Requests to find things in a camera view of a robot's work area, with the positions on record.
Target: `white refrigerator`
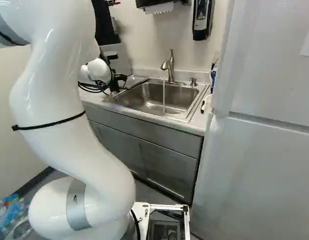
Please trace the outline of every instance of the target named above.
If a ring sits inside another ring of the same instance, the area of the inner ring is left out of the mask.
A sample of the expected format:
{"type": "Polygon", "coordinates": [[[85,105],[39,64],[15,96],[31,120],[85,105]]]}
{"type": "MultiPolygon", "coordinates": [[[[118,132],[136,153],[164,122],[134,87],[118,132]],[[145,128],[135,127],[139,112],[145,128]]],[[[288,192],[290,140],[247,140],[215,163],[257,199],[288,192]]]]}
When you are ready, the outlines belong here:
{"type": "Polygon", "coordinates": [[[230,0],[211,108],[191,231],[309,240],[309,0],[230,0]]]}

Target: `stainless steel sink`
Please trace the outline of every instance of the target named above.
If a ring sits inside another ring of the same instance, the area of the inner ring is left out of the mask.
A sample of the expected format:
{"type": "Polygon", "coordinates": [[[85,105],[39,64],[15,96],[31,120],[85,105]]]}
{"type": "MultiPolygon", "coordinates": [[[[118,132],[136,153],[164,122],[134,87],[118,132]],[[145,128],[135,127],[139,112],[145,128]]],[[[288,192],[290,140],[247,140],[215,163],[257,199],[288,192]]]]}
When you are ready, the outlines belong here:
{"type": "Polygon", "coordinates": [[[205,89],[206,85],[204,84],[191,87],[185,83],[166,83],[164,94],[163,81],[161,79],[150,79],[130,90],[110,97],[104,102],[157,116],[185,120],[198,99],[202,97],[205,89]]]}

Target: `white wall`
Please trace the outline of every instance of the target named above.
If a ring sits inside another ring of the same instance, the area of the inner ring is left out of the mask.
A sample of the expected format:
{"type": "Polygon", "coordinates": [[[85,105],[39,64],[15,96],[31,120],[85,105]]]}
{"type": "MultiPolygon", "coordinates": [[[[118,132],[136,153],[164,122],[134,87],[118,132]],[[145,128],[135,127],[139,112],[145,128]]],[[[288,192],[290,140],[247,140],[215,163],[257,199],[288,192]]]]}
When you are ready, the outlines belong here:
{"type": "Polygon", "coordinates": [[[0,198],[8,196],[47,166],[13,132],[9,92],[25,67],[29,47],[0,49],[0,198]]]}
{"type": "Polygon", "coordinates": [[[137,9],[135,0],[123,0],[110,12],[118,20],[134,68],[159,69],[173,47],[176,69],[207,72],[221,48],[227,4],[228,0],[215,1],[213,30],[205,41],[193,41],[190,6],[179,5],[172,12],[146,15],[137,9]]]}

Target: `black soap dispenser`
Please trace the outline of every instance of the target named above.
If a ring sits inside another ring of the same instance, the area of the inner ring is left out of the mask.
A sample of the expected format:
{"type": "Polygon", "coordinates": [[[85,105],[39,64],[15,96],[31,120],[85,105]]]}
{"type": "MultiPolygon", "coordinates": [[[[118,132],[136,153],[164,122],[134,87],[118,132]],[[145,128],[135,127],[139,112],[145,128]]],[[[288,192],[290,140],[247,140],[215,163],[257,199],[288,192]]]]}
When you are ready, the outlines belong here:
{"type": "Polygon", "coordinates": [[[212,30],[215,0],[193,0],[193,40],[206,40],[212,30]]]}

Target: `plastic packaging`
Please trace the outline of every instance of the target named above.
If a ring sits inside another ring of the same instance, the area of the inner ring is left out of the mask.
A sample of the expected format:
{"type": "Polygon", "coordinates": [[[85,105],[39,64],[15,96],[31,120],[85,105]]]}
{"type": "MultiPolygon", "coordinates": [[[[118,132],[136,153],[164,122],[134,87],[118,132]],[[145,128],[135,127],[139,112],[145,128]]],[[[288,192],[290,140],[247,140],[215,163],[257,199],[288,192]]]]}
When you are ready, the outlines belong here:
{"type": "Polygon", "coordinates": [[[17,194],[0,200],[0,240],[23,240],[30,234],[28,208],[17,194]]]}

